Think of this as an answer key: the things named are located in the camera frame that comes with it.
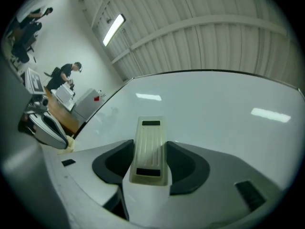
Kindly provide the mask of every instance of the white surface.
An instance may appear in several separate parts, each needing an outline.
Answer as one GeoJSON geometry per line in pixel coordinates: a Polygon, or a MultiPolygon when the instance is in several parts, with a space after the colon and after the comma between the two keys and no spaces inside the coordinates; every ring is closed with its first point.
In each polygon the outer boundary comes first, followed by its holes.
{"type": "Polygon", "coordinates": [[[139,116],[164,115],[167,139],[235,155],[290,185],[303,157],[305,101],[293,88],[263,78],[222,72],[186,72],[131,80],[88,122],[74,151],[134,139],[139,116]],[[136,94],[158,95],[161,101],[136,94]],[[286,122],[252,115],[260,108],[286,122]]]}
{"type": "Polygon", "coordinates": [[[96,203],[103,206],[117,191],[118,186],[102,181],[92,170],[93,161],[101,154],[123,143],[110,144],[102,148],[91,149],[90,152],[73,152],[59,155],[61,161],[73,159],[74,164],[66,166],[70,176],[78,186],[96,203]]]}
{"type": "Polygon", "coordinates": [[[56,90],[56,96],[63,102],[69,102],[73,97],[74,92],[70,90],[70,88],[66,84],[62,84],[56,90]]]}
{"type": "Polygon", "coordinates": [[[37,71],[42,81],[55,67],[80,62],[81,73],[72,72],[74,100],[89,88],[112,94],[122,84],[102,46],[94,36],[76,0],[52,0],[52,14],[40,19],[43,24],[35,45],[37,71]]]}
{"type": "Polygon", "coordinates": [[[77,185],[61,164],[57,150],[41,145],[50,179],[69,216],[71,229],[140,228],[102,208],[77,185]]]}
{"type": "Polygon", "coordinates": [[[144,227],[155,228],[156,211],[163,208],[168,202],[172,173],[167,166],[168,183],[166,186],[149,186],[129,182],[130,168],[123,179],[123,192],[125,204],[131,223],[144,227]]]}
{"type": "Polygon", "coordinates": [[[84,3],[88,23],[100,42],[110,28],[107,19],[120,13],[125,16],[124,31],[119,29],[106,52],[112,62],[121,58],[114,66],[126,78],[226,69],[264,75],[305,90],[303,53],[273,0],[84,3]]]}
{"type": "Polygon", "coordinates": [[[81,116],[81,119],[85,121],[102,105],[102,98],[99,93],[90,88],[78,101],[75,102],[75,108],[73,109],[72,115],[81,116]]]}
{"type": "Polygon", "coordinates": [[[55,97],[58,102],[64,106],[69,112],[72,110],[73,106],[74,106],[74,101],[72,99],[70,99],[67,103],[64,103],[57,95],[56,95],[56,90],[55,89],[52,89],[51,90],[51,93],[53,95],[53,97],[55,97]]]}

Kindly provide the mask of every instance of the person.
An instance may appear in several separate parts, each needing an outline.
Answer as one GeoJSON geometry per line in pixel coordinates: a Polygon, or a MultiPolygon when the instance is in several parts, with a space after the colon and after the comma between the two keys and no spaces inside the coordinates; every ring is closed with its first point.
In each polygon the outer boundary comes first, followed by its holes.
{"type": "Polygon", "coordinates": [[[30,38],[35,34],[35,32],[39,31],[42,28],[42,24],[40,22],[34,22],[30,24],[23,36],[20,40],[16,41],[13,45],[11,53],[17,57],[22,63],[26,63],[30,60],[27,49],[25,48],[26,43],[30,40],[30,38]]]}
{"type": "Polygon", "coordinates": [[[41,19],[43,16],[48,15],[53,12],[53,8],[47,8],[44,14],[41,13],[40,9],[30,13],[20,24],[20,29],[27,27],[31,22],[41,19]]]}
{"type": "Polygon", "coordinates": [[[19,24],[28,16],[33,16],[33,12],[40,10],[41,13],[45,13],[46,6],[52,0],[25,0],[16,13],[16,17],[12,20],[8,26],[6,35],[16,29],[19,24]]]}
{"type": "Polygon", "coordinates": [[[73,81],[69,80],[69,76],[71,71],[80,71],[82,69],[82,65],[80,62],[76,62],[74,64],[68,63],[65,64],[61,69],[51,78],[51,80],[46,85],[46,88],[51,91],[52,89],[59,88],[62,84],[67,82],[69,85],[73,84],[73,81]]]}

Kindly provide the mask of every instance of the white wall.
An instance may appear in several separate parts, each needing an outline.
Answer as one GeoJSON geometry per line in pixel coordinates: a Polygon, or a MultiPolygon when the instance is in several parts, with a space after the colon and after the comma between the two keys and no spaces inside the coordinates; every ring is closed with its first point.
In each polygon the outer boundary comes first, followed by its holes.
{"type": "Polygon", "coordinates": [[[122,80],[113,68],[109,58],[97,41],[76,0],[53,0],[49,7],[53,13],[40,20],[34,45],[34,56],[38,62],[36,71],[46,85],[47,77],[55,67],[66,63],[81,62],[82,73],[72,72],[77,100],[89,88],[111,94],[118,89],[122,80]]]}

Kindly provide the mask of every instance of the table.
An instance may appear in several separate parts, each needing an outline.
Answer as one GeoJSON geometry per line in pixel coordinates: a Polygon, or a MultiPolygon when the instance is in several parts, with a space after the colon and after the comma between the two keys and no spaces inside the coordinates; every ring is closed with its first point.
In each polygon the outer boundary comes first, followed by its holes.
{"type": "Polygon", "coordinates": [[[56,95],[56,90],[52,89],[51,90],[52,96],[54,96],[62,106],[64,106],[66,108],[66,110],[68,110],[69,112],[71,112],[73,106],[75,105],[75,102],[70,99],[66,104],[56,95]]]}
{"type": "Polygon", "coordinates": [[[44,89],[49,99],[49,112],[58,120],[65,131],[74,135],[78,130],[78,120],[57,102],[57,99],[51,95],[47,88],[44,89]]]}

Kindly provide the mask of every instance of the ceiling light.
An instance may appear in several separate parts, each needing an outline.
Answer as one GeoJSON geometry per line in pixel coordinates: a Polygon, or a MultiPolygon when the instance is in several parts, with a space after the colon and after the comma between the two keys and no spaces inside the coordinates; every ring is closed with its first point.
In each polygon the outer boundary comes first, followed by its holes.
{"type": "Polygon", "coordinates": [[[159,95],[150,95],[150,94],[136,94],[139,98],[152,99],[161,101],[161,97],[159,95]]]}
{"type": "Polygon", "coordinates": [[[107,34],[103,40],[103,43],[105,46],[108,45],[108,43],[112,39],[113,35],[117,32],[117,30],[120,28],[121,25],[123,25],[123,23],[125,21],[126,21],[126,19],[124,18],[124,16],[122,14],[119,14],[118,17],[116,17],[115,21],[112,23],[109,31],[107,32],[107,34]]]}
{"type": "Polygon", "coordinates": [[[254,108],[251,112],[252,115],[256,115],[256,116],[260,116],[263,118],[267,118],[270,120],[276,120],[276,121],[280,121],[280,122],[288,122],[290,120],[290,116],[285,115],[285,114],[279,114],[277,112],[272,112],[269,110],[264,110],[264,109],[258,109],[258,108],[254,108]]]}

